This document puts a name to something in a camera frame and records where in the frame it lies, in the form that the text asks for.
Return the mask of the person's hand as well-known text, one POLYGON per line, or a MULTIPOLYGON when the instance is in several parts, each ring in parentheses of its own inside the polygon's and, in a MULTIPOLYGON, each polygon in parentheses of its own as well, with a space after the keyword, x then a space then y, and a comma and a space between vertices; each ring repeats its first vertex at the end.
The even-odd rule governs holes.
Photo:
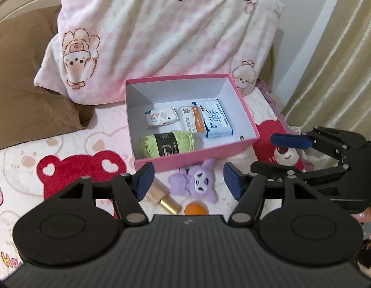
POLYGON ((371 207, 368 207, 362 213, 355 214, 353 217, 363 224, 371 222, 371 207))

